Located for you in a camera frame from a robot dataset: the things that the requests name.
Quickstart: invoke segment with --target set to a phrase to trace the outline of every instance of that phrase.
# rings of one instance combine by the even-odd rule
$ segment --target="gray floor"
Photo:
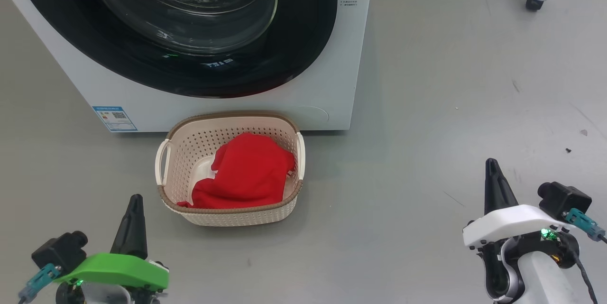
[[[549,0],[537,14],[523,3],[371,0],[352,129],[306,137],[294,213],[202,229],[156,194],[163,136],[110,134],[0,0],[0,302],[17,302],[50,237],[78,229],[89,253],[107,251],[141,193],[150,256],[171,268],[164,304],[488,303],[461,237],[482,215],[487,157],[521,203],[537,204],[545,181],[575,185],[607,226],[607,1]],[[607,246],[578,237],[604,302]]]

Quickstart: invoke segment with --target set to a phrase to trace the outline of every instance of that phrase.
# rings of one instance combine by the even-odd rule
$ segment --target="green led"
[[[542,237],[545,240],[555,241],[555,240],[559,239],[559,237],[550,229],[544,228],[544,229],[540,230],[540,233],[542,234]]]

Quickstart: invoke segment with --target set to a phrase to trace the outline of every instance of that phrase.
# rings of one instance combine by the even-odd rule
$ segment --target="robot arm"
[[[147,258],[143,197],[131,196],[109,253],[87,256],[82,232],[50,239],[32,254],[41,269],[19,292],[19,304],[32,302],[51,282],[61,283],[57,304],[150,304],[169,285],[169,269]]]
[[[495,159],[486,162],[484,216],[463,229],[464,244],[485,265],[485,287],[495,303],[574,304],[561,269],[575,265],[579,246],[564,222],[573,208],[590,199],[573,187],[546,183],[540,208],[519,205]]]

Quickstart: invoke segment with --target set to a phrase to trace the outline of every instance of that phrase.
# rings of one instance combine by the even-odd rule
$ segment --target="beige basket rim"
[[[173,129],[171,129],[171,131],[169,131],[166,138],[168,140],[171,140],[171,138],[173,138],[173,135],[175,135],[175,132],[178,131],[178,129],[180,129],[181,127],[183,127],[186,124],[189,124],[191,122],[200,121],[200,120],[215,120],[215,119],[237,118],[237,117],[264,117],[264,118],[276,118],[279,120],[284,120],[284,121],[288,122],[291,125],[291,127],[293,127],[293,129],[295,130],[296,133],[299,133],[299,129],[297,128],[297,126],[295,126],[295,123],[292,120],[290,120],[289,118],[281,116],[280,114],[276,114],[273,112],[264,112],[264,111],[230,111],[230,112],[219,112],[219,113],[214,113],[214,114],[203,114],[202,116],[193,116],[193,117],[187,118],[186,120],[182,120],[181,122],[176,124],[175,127],[173,127]],[[297,197],[297,195],[299,194],[299,190],[301,190],[302,185],[303,185],[303,183],[301,180],[297,181],[297,185],[295,185],[295,190],[293,191],[291,196],[289,196],[288,198],[285,198],[284,200],[282,200],[278,203],[269,204],[269,205],[261,205],[259,207],[234,208],[234,209],[198,209],[198,208],[180,207],[179,205],[176,205],[171,200],[169,200],[169,196],[167,196],[167,194],[165,193],[165,187],[163,187],[162,185],[158,186],[158,193],[160,194],[160,198],[165,203],[165,205],[167,205],[167,207],[171,208],[173,211],[176,211],[178,213],[184,213],[184,214],[239,214],[239,213],[269,211],[271,209],[280,208],[280,207],[288,204],[289,202],[291,202],[295,197]]]

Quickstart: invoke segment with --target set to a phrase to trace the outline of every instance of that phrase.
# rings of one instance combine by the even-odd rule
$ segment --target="cable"
[[[601,237],[601,239],[603,241],[605,241],[604,240],[605,237],[602,237],[601,235],[599,235],[599,237]],[[586,273],[586,269],[584,268],[584,265],[581,263],[579,256],[572,248],[570,248],[569,240],[563,234],[560,234],[560,242],[567,248],[567,250],[569,252],[571,252],[573,259],[575,260],[575,264],[577,265],[577,267],[579,268],[579,272],[581,273],[581,278],[584,280],[586,287],[588,287],[588,294],[590,295],[590,300],[592,300],[592,304],[598,304],[597,295],[594,294],[594,288],[592,288],[592,284],[590,283],[590,278],[588,278],[588,273]]]
[[[590,299],[592,300],[592,303],[598,304],[597,295],[594,294],[594,289],[592,288],[592,284],[590,284],[590,279],[588,278],[588,274],[586,273],[586,269],[584,268],[584,265],[581,264],[581,261],[579,260],[577,253],[575,253],[573,250],[571,250],[571,254],[573,255],[573,258],[575,259],[575,264],[577,265],[577,267],[579,267],[579,271],[581,272],[581,278],[584,280],[584,283],[586,283],[586,286],[588,287],[588,294],[590,295]]]

